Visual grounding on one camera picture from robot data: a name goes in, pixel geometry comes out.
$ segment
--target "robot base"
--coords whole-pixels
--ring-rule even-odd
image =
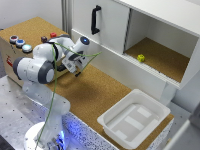
[[[37,133],[43,127],[44,122],[40,122],[32,126],[27,132],[24,137],[24,150],[35,150],[36,142],[34,138],[36,137]],[[37,147],[36,150],[45,150],[43,148]]]

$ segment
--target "white wall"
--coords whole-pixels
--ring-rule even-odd
[[[192,112],[200,102],[200,71],[177,93],[173,102],[189,112]]]
[[[61,0],[0,0],[0,28],[36,16],[62,28]]]

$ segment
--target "green cable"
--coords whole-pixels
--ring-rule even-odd
[[[60,45],[61,47],[67,49],[68,51],[70,51],[70,52],[72,52],[72,53],[74,53],[74,54],[77,54],[77,55],[79,55],[79,56],[84,56],[84,57],[93,57],[93,56],[97,56],[97,55],[99,55],[99,54],[102,53],[102,52],[99,52],[99,53],[96,53],[96,54],[93,54],[93,55],[83,55],[83,54],[76,53],[76,52],[72,51],[71,49],[69,49],[69,48],[67,48],[67,47],[65,47],[65,46],[63,46],[63,45],[61,45],[61,44],[59,44],[59,43],[55,43],[55,44],[56,44],[56,45]]]
[[[53,56],[54,56],[55,69],[57,70],[56,57],[55,57],[55,52],[54,52],[53,45],[52,45],[52,51],[53,51]],[[57,71],[55,71],[55,85],[54,85],[54,91],[53,91],[53,97],[52,97],[52,100],[51,100],[51,105],[50,105],[50,108],[49,108],[49,113],[48,113],[47,119],[46,119],[46,121],[45,121],[45,123],[44,123],[44,126],[42,127],[42,131],[41,131],[40,136],[39,136],[39,138],[38,138],[38,141],[37,141],[35,150],[37,149],[37,146],[38,146],[38,143],[39,143],[40,138],[41,138],[41,136],[42,136],[43,130],[44,130],[45,126],[46,126],[46,123],[47,123],[47,121],[48,121],[48,119],[49,119],[49,116],[50,116],[50,113],[51,113],[51,109],[52,109],[52,106],[53,106],[54,95],[55,95],[55,92],[56,92],[56,86],[57,86]]]

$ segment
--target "yellow object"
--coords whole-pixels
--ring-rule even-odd
[[[142,54],[138,55],[137,60],[138,60],[139,62],[144,62],[144,60],[145,60],[144,55],[142,55]]]

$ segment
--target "black handle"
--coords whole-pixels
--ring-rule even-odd
[[[96,28],[96,12],[101,10],[100,6],[96,6],[96,8],[93,9],[92,11],[92,25],[91,25],[91,30],[92,30],[92,34],[96,34],[98,32],[100,32],[99,29]]]

